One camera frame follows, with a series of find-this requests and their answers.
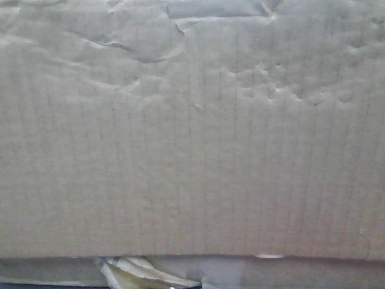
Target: cardboard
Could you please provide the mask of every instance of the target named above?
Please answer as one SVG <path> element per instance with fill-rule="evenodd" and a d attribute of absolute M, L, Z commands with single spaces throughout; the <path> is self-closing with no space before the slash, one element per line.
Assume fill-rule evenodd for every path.
<path fill-rule="evenodd" d="M 203 288 L 382 289 L 384 262 L 253 256 L 152 256 L 155 268 L 203 282 Z M 0 281 L 107 287 L 91 258 L 0 260 Z"/>
<path fill-rule="evenodd" d="M 0 2 L 0 257 L 385 258 L 373 1 Z"/>

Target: crease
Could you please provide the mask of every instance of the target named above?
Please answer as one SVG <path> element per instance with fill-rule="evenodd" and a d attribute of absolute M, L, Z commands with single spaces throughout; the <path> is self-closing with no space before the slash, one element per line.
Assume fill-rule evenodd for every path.
<path fill-rule="evenodd" d="M 180 31 L 183 34 L 183 39 L 184 39 L 183 31 L 181 31 L 179 29 L 179 27 L 177 27 L 177 26 L 176 26 L 176 28 L 178 29 L 178 31 Z M 160 58 L 157 58 L 157 59 L 151 59 L 149 57 L 139 57 L 139 56 L 133 55 L 134 53 L 138 52 L 136 49 L 132 49 L 132 48 L 128 47 L 127 45 L 123 45 L 123 44 L 121 44 L 121 43 L 119 43 L 117 41 L 98 42 L 97 40 L 89 39 L 85 35 L 83 35 L 82 33 L 79 33 L 79 32 L 76 32 L 76 31 L 67 30 L 66 32 L 69 33 L 69 34 L 73 34 L 74 36 L 77 36 L 80 39 L 83 39 L 86 42 L 90 42 L 91 44 L 99 46 L 99 47 L 107 47 L 107 48 L 119 49 L 119 50 L 123 50 L 123 51 L 129 52 L 126 55 L 130 59 L 135 60 L 135 61 L 139 61 L 139 62 L 144 63 L 144 64 L 160 63 L 160 62 L 166 61 L 169 58 L 172 58 L 172 57 L 177 56 L 177 55 L 182 53 L 182 51 L 180 51 L 177 55 L 173 55 L 172 53 L 168 53 L 166 56 L 163 56 L 163 57 L 160 57 Z"/>

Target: cardboard surface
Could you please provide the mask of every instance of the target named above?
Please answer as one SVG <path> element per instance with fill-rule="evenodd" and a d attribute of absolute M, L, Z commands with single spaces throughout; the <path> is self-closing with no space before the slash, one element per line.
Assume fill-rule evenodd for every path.
<path fill-rule="evenodd" d="M 385 3 L 0 2 L 0 256 L 385 258 Z"/>
<path fill-rule="evenodd" d="M 384 262 L 253 256 L 153 256 L 155 268 L 219 289 L 383 289 Z M 91 258 L 0 260 L 0 282 L 104 286 Z"/>

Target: cardboard box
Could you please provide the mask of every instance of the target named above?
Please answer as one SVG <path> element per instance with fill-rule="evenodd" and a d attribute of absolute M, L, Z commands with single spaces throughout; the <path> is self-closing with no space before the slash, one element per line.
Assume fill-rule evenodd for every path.
<path fill-rule="evenodd" d="M 0 257 L 385 258 L 385 4 L 0 3 Z"/>

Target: crumpled paper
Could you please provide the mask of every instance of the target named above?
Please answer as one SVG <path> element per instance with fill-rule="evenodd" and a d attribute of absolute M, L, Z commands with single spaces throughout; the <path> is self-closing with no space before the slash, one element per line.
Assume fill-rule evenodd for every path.
<path fill-rule="evenodd" d="M 200 282 L 155 269 L 140 257 L 95 258 L 111 289 L 198 289 Z"/>

